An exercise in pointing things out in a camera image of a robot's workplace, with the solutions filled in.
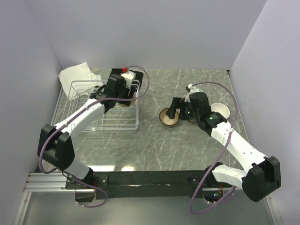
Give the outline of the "dark brown patterned bowl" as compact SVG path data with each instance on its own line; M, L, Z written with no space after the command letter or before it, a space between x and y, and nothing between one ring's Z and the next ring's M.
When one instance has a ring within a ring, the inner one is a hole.
M180 117L179 117L179 114L176 112L174 119L170 119L166 115L166 112L168 109L169 108L165 108L159 113L159 120L166 127L174 127L179 122Z

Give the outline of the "tan ceramic bowl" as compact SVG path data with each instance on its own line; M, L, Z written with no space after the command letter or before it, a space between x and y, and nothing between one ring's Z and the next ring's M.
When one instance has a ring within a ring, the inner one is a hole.
M119 102L118 105L121 107L130 107L135 103L135 99L136 99L136 92L133 94L133 99L131 101Z

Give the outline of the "orange bowl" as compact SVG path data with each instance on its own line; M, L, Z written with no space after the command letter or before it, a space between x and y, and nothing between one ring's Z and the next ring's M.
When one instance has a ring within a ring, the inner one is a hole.
M223 117L228 119L230 117L230 110L229 108L222 104L222 103L213 103L211 105L211 110L216 113L220 113Z

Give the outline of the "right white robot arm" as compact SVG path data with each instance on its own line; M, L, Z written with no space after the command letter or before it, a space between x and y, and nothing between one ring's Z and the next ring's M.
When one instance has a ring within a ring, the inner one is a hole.
M221 143L240 163L242 169L215 162L207 168L201 183L215 187L220 183L242 188L246 196L258 202L281 187L280 162L268 157L250 145L228 122L224 111L211 108L203 92L188 94L185 98L174 97L169 108L161 111L161 120L173 126L179 120L194 120L198 127Z

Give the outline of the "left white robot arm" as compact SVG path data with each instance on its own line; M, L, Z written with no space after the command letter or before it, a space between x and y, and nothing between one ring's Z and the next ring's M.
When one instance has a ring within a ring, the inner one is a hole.
M75 158L73 139L117 103L129 106L142 78L143 75L131 70L121 74L110 74L106 84L92 92L77 111L54 126L44 125L37 151L40 171L46 173L42 167L42 162L46 161L55 169L76 177L82 188L91 187L94 182L92 169Z

